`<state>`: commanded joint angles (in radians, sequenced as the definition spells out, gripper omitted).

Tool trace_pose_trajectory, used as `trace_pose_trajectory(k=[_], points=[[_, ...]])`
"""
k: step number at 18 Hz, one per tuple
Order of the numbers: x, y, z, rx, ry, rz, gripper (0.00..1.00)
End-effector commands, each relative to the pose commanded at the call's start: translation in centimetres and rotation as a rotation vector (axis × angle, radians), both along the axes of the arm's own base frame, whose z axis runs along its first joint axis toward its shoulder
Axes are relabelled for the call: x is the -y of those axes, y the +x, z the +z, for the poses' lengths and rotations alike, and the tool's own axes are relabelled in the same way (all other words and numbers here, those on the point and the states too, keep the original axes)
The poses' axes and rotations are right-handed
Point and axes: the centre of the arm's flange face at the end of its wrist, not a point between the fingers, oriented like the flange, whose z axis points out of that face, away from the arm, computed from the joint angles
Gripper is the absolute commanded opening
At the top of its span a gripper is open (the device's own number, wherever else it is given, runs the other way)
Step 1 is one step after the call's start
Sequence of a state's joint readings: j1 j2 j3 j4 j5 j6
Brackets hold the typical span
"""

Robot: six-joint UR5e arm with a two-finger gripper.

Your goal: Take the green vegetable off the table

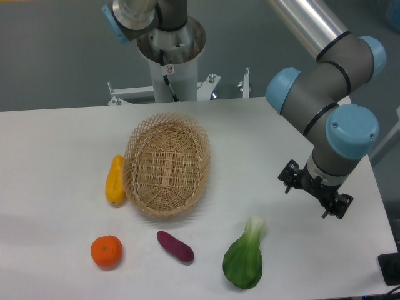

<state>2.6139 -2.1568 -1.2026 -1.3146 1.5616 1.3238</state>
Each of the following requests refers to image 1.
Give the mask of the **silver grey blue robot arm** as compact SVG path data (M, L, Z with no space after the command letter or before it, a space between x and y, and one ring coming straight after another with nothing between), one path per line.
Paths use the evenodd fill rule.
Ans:
M352 35L323 1L270 5L318 63L307 74L287 67L266 88L268 103L314 146L304 167L289 161L279 179L315 197L327 215L343 218L353 198L338 190L370 152L379 124L369 109L341 100L384 69L386 52L377 39ZM186 1L110 1L101 11L120 42L137 42L157 102L211 97L198 84L206 34Z

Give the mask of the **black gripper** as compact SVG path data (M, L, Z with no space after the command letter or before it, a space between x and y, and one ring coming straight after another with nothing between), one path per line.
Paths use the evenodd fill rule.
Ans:
M354 199L348 194L339 194L338 184L324 184L320 176L313 178L306 167L300 169L299 164L293 159L286 164L278 179L285 185L286 194L292 188L303 189L316 198L325 209L321 216L323 219L327 216L342 219Z

